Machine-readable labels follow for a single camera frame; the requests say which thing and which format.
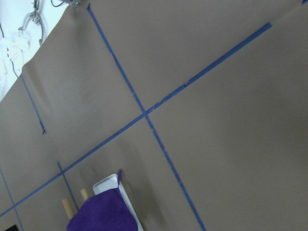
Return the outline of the reacher grabber stick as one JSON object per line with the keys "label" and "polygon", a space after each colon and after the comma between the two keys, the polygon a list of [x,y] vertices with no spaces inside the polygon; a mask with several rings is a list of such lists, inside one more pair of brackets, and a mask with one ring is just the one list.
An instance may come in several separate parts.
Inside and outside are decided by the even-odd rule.
{"label": "reacher grabber stick", "polygon": [[40,1],[39,0],[34,0],[33,1],[33,11],[28,13],[24,19],[23,19],[23,23],[22,26],[18,28],[19,31],[23,31],[26,29],[28,22],[32,21],[34,24],[37,24],[40,26],[41,29],[41,38],[38,40],[39,45],[41,46],[44,42],[45,39],[45,27],[44,27],[44,23],[42,20],[42,17],[39,13],[39,5],[40,5]]}

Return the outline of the purple towel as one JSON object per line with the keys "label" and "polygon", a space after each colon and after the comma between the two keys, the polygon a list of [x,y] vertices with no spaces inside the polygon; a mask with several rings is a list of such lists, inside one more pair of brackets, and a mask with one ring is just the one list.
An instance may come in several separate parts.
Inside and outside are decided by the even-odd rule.
{"label": "purple towel", "polygon": [[136,219],[122,197],[119,186],[122,170],[117,173],[117,186],[85,201],[69,221],[68,231],[137,231]]}

